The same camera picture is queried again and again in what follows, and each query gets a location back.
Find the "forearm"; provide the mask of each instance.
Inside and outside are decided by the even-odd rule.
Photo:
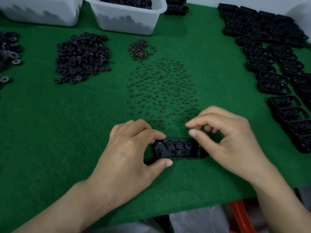
[[[311,215],[297,199],[277,168],[271,166],[270,178],[253,184],[259,205],[273,232],[311,232]]]
[[[14,233],[81,232],[111,211],[109,200],[96,202],[85,182],[75,184],[64,196]]]

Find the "green felt mat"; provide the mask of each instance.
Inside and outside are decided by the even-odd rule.
[[[245,69],[242,48],[234,38],[221,33],[225,23],[217,9],[188,6],[186,16],[160,15],[153,35],[143,37],[157,48],[146,63],[162,57],[180,61],[192,74],[198,109],[217,105],[246,117],[263,151],[288,183],[311,184],[311,156],[299,153],[273,120],[266,105],[270,96],[256,89],[255,75]],[[10,232],[73,184],[88,178],[112,127],[133,118],[126,103],[130,96],[126,85],[139,62],[130,58],[127,47],[142,37],[100,30],[88,4],[82,7],[74,28],[16,23],[0,15],[0,29],[18,32],[25,49],[21,54],[23,66],[1,72],[1,76],[13,78],[0,90],[0,232]],[[84,31],[107,34],[112,70],[75,85],[55,85],[55,45]],[[294,53],[305,64],[305,71],[311,72],[311,52],[295,49]],[[188,130],[179,121],[172,122],[165,133],[170,138],[188,137]],[[148,148],[146,162],[152,157]],[[147,190],[97,225],[136,221],[254,195],[247,182],[210,157],[175,160]]]

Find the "orange chair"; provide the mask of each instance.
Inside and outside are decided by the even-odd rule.
[[[230,206],[235,220],[238,223],[240,232],[229,231],[229,233],[256,233],[248,218],[243,200],[230,202]]]

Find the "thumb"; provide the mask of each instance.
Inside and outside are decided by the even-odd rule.
[[[150,174],[149,175],[150,178],[152,179],[151,181],[156,179],[166,167],[169,167],[172,165],[173,165],[173,161],[167,158],[158,159],[153,164],[149,165],[148,172]]]
[[[213,141],[205,132],[198,129],[191,129],[189,135],[192,136],[212,157],[215,155],[220,145]]]

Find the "white wall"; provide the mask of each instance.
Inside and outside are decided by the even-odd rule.
[[[187,0],[187,3],[213,7],[217,7],[219,3],[226,3],[246,6],[257,11],[288,15],[293,17],[305,34],[311,38],[311,0]]]

